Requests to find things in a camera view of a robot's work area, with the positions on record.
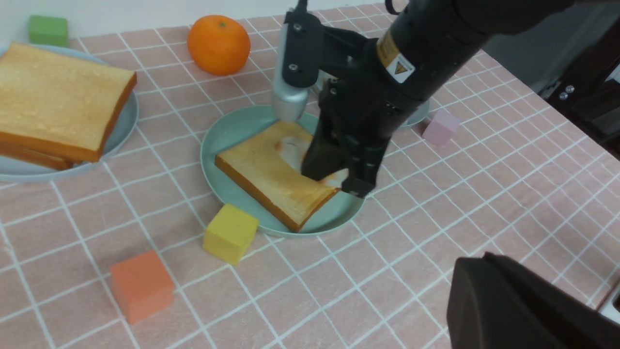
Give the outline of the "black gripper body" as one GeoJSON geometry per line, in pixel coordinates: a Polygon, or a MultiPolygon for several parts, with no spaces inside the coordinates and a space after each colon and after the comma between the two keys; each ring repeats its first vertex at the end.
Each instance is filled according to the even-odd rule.
{"type": "Polygon", "coordinates": [[[332,76],[321,93],[316,160],[381,160],[417,106],[417,40],[325,38],[319,67],[332,76]]]}

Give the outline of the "black own left gripper finger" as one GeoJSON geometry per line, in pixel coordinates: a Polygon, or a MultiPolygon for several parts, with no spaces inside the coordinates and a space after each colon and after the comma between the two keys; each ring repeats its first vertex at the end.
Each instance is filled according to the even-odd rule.
{"type": "Polygon", "coordinates": [[[447,306],[454,349],[617,349],[617,323],[509,256],[455,261],[447,306]]]}

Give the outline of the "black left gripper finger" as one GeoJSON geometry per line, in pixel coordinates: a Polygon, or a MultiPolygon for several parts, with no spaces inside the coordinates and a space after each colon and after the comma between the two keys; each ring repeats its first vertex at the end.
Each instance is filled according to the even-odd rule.
{"type": "Polygon", "coordinates": [[[364,198],[376,188],[378,172],[389,141],[345,141],[344,144],[348,177],[342,182],[341,190],[364,198]]]}
{"type": "Polygon", "coordinates": [[[319,181],[345,168],[342,147],[332,124],[318,124],[301,165],[301,174],[319,181]]]}

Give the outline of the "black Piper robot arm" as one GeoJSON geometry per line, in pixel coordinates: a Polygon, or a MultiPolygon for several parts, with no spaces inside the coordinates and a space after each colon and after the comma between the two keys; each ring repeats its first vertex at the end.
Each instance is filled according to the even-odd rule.
{"type": "MultiPolygon", "coordinates": [[[[344,192],[376,185],[392,134],[495,34],[516,34],[572,0],[410,2],[379,39],[326,27],[301,0],[286,16],[286,46],[305,83],[335,80],[319,98],[316,134],[301,173],[348,170],[344,192]]],[[[617,349],[619,327],[513,259],[486,253],[455,261],[447,323],[454,349],[617,349]]]]}

